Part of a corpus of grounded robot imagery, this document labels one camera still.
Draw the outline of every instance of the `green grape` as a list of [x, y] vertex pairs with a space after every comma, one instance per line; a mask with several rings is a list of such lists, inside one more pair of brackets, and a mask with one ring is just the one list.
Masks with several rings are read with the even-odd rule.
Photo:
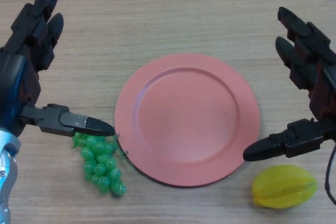
[[117, 161], [113, 157], [107, 159], [105, 162], [106, 170], [112, 170], [116, 167], [116, 165]]
[[106, 168], [103, 164], [97, 164], [95, 167], [94, 167], [94, 172], [95, 174], [97, 174], [98, 176], [100, 175], [103, 175], [106, 171]]
[[84, 179], [85, 179], [86, 181], [90, 181], [90, 179], [91, 179], [91, 174], [90, 174], [90, 173], [84, 173]]
[[87, 147], [83, 147], [82, 150], [80, 151], [80, 155], [85, 159], [85, 160], [91, 160], [91, 159], [94, 159], [95, 155], [94, 153], [92, 152], [92, 150], [90, 150], [89, 148]]
[[111, 183], [111, 189], [118, 196], [123, 196], [127, 191], [124, 183], [121, 180], [117, 180], [116, 182]]
[[96, 160], [98, 163], [105, 164], [106, 160], [108, 159], [109, 159], [109, 155], [106, 153], [101, 153], [101, 154], [98, 154], [98, 156], [96, 156]]
[[111, 184], [111, 180], [108, 177], [100, 177], [98, 179], [99, 188], [109, 187], [110, 184]]
[[99, 188], [100, 190], [100, 193], [101, 194], [107, 194], [110, 192], [110, 188], [109, 187], [102, 187], [102, 188]]
[[86, 146], [89, 147], [90, 149], [93, 148], [93, 146], [97, 143], [97, 139], [94, 136], [89, 136], [86, 139]]
[[110, 178], [110, 180], [118, 180], [121, 177], [121, 171], [118, 168], [114, 168], [108, 173], [107, 176]]
[[111, 144], [112, 144], [112, 153], [114, 153], [118, 149], [118, 143], [116, 141], [113, 141]]
[[79, 132], [76, 132], [75, 135], [73, 136], [74, 138], [81, 138], [82, 134]]
[[96, 154], [99, 154], [99, 153], [102, 153], [105, 149], [105, 145], [103, 142], [97, 142], [96, 144], [94, 144], [93, 146], [93, 151], [96, 153]]
[[96, 161], [94, 159], [88, 160], [84, 164], [84, 172], [92, 174], [96, 166]]
[[105, 143], [104, 153], [110, 154], [113, 151], [112, 143]]
[[78, 140], [78, 146], [80, 147], [85, 147], [86, 146], [86, 139], [84, 137], [81, 137], [79, 140]]
[[105, 137], [104, 136], [96, 136], [98, 142], [104, 142]]
[[72, 146], [72, 148], [76, 148], [77, 145], [78, 145], [78, 138], [73, 137], [73, 138], [72, 138], [72, 143], [74, 144], [74, 145]]
[[96, 174], [93, 174], [91, 176], [91, 183], [93, 183], [94, 185], [98, 184], [98, 180], [99, 180], [99, 177]]

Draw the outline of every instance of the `wood grain surface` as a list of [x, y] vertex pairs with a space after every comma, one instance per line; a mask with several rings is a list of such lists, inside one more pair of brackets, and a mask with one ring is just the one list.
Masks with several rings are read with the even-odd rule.
[[[0, 0], [0, 42], [27, 2]], [[250, 83], [261, 110], [260, 136], [280, 132], [290, 121], [310, 118], [306, 91], [289, 80], [274, 43], [286, 30], [277, 21], [285, 6], [336, 40], [336, 0], [58, 0], [65, 18], [55, 59], [40, 75], [38, 105], [58, 103], [73, 112], [113, 124], [119, 92], [139, 67], [178, 52], [207, 54], [233, 66]], [[334, 223], [336, 207], [324, 191], [332, 143], [292, 159], [246, 163], [204, 188], [158, 185], [121, 162], [128, 193], [100, 196], [86, 183], [82, 159], [71, 139], [27, 127], [20, 136], [18, 179], [12, 191], [12, 223], [114, 224], [309, 224]], [[312, 172], [318, 191], [307, 203], [285, 211], [256, 207], [250, 187], [273, 164], [297, 164]], [[332, 188], [336, 191], [336, 169]]]

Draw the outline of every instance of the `robotic arm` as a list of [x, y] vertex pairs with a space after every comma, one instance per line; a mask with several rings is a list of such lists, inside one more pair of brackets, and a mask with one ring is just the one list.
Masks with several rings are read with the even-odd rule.
[[71, 113], [66, 106], [35, 107], [41, 92], [38, 73], [49, 68], [63, 29], [62, 14], [50, 19], [56, 3], [57, 0], [35, 0], [34, 4], [26, 4], [11, 26], [11, 37], [0, 48], [0, 223], [11, 222], [8, 199], [17, 177], [17, 137], [27, 124], [63, 136], [74, 136], [76, 132], [115, 134], [108, 123]]

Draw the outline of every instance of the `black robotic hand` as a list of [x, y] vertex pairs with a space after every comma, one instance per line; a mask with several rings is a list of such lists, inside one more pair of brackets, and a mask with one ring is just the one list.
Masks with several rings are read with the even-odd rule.
[[276, 39], [277, 52], [290, 69], [289, 78], [299, 89], [309, 91], [309, 108], [315, 118], [287, 125], [278, 134], [257, 141], [245, 149], [246, 161], [280, 155], [294, 157], [318, 150], [323, 141], [336, 140], [336, 54], [328, 39], [313, 23], [303, 22], [291, 11], [280, 7], [278, 19], [287, 28], [287, 38]]
[[70, 113], [66, 106], [35, 107], [41, 92], [38, 73], [49, 68], [63, 30], [62, 14], [50, 19], [56, 3], [57, 0], [35, 0], [34, 4], [26, 4], [11, 26], [13, 34], [0, 48], [0, 128], [15, 136], [22, 133], [26, 124], [64, 136], [76, 132], [114, 135], [114, 128], [108, 123]]

